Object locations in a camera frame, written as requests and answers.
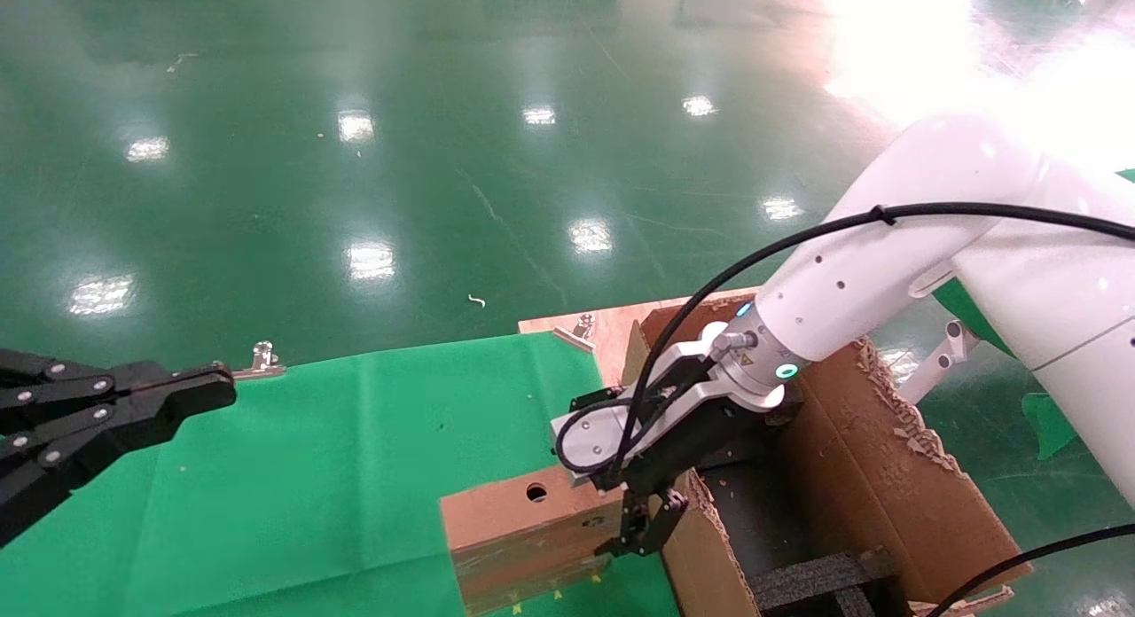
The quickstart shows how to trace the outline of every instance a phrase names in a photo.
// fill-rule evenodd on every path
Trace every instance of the metal clip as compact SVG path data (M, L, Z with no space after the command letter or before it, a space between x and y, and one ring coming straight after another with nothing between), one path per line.
M284 375L287 366L281 365L278 355L272 354L272 344L267 341L257 343L252 347L252 367L242 371L233 371L233 380L237 382L244 380L259 380L261 378L276 378Z
M570 343L572 347L591 354L591 352L595 352L595 345L590 341L592 329L595 329L595 316L592 314L581 314L579 322L575 323L575 328L571 331L568 331L564 327L555 327L552 333L555 333L556 338L563 339L564 343Z

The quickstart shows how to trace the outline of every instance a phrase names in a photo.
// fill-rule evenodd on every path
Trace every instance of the cardboard flap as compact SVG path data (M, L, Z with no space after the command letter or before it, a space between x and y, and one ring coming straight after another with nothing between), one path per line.
M936 436L924 426L911 431L922 419L906 411L876 360L863 339L804 371L805 406L783 436L781 456L819 548L883 546L907 598L938 602L1020 549Z

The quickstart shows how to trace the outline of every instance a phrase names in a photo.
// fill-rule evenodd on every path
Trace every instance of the black cable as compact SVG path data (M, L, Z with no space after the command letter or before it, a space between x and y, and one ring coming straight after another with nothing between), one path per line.
M827 236L827 234L835 234L838 230L856 228L856 226L866 226L873 221L883 221L888 226L894 226L898 218L906 217L997 217L997 218L1015 218L1015 220L1023 221L1037 221L1048 222L1048 225L1053 226L1067 226L1068 228L1086 229L1093 230L1096 234L1105 234L1105 236L1124 238L1124 240L1135 242L1135 228L1132 226L1121 225L1121 222L1104 221L1102 218L1095 217L1083 217L1078 213L1066 213L1056 212L1052 209L1039 209L1039 208L1025 208L1025 205L1006 205L998 204L998 202L919 202L919 204L911 205L896 205L896 208L883 209L882 205L875 205L869 212L855 213L852 217L836 218L834 221L821 222L818 226L813 226L813 228L800 230L800 233L791 234L791 236L783 237L781 240L774 242L764 248L755 251L755 253L742 257L741 261L734 262L729 269L723 270L720 274L713 278L706 286L698 289L690 298L682 305L682 308L674 314L674 318L666 323L665 329L663 329L662 335L656 339L654 346L650 347L650 352L646 357L646 362L642 363L642 370L639 374L639 380L634 384L634 391L631 395L631 402L628 407L628 420L637 420L638 412L642 406L642 396L646 391L647 382L649 381L650 373L654 371L654 365L658 362L658 357L662 355L662 350L665 349L666 345L670 343L670 338L673 337L674 331L681 326L689 314L693 313L699 303L705 301L707 295L713 294L732 280L737 274L743 272L743 270L749 269L749 267L757 264L757 262L764 261L764 259L773 256L773 254L779 254L781 251L790 248L790 246L797 246L802 244L802 242L812 240L815 237ZM627 458L627 451L633 447L631 442L631 430L633 424L625 424L623 428L622 436L619 440L619 450L615 451L614 464L615 464L615 476L617 480L619 472L622 471L623 460ZM570 424L564 424L561 429L561 436L570 429ZM557 446L562 445L557 438Z
M1051 544L1046 544L1041 548L1033 549L1027 552L1023 552L1016 557L1010 557L997 566L992 566L985 569L981 574L976 575L973 580L969 580L961 585L958 590L950 593L942 603L934 607L933 610L926 614L926 617L942 617L947 610L953 606L955 602L966 599L966 595L977 590L978 586L993 580L1001 573L1009 570L1010 568L1016 568L1022 564L1026 564L1034 559L1040 559L1042 557L1050 556L1063 550L1069 550L1078 548L1085 544L1091 544L1093 542L1102 542L1103 540L1110 540L1113 538L1121 538L1124 535L1135 535L1135 524L1124 524L1123 526L1116 526L1113 529L1103 529L1101 531L1093 531L1091 533L1083 533L1083 535L1076 535L1075 538L1068 538L1067 540L1060 540Z

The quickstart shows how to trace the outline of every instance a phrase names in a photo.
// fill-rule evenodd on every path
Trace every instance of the hole in wooden block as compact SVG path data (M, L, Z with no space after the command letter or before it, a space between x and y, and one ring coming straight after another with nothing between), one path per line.
M543 502L548 499L548 490L544 488L544 484L528 484L528 500L533 502Z

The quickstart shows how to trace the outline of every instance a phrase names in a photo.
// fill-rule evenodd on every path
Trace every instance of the wooden block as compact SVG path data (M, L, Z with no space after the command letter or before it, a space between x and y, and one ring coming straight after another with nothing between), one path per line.
M594 553L619 536L622 492L572 488L556 465L443 497L440 505L465 611L481 615L603 569L609 558Z

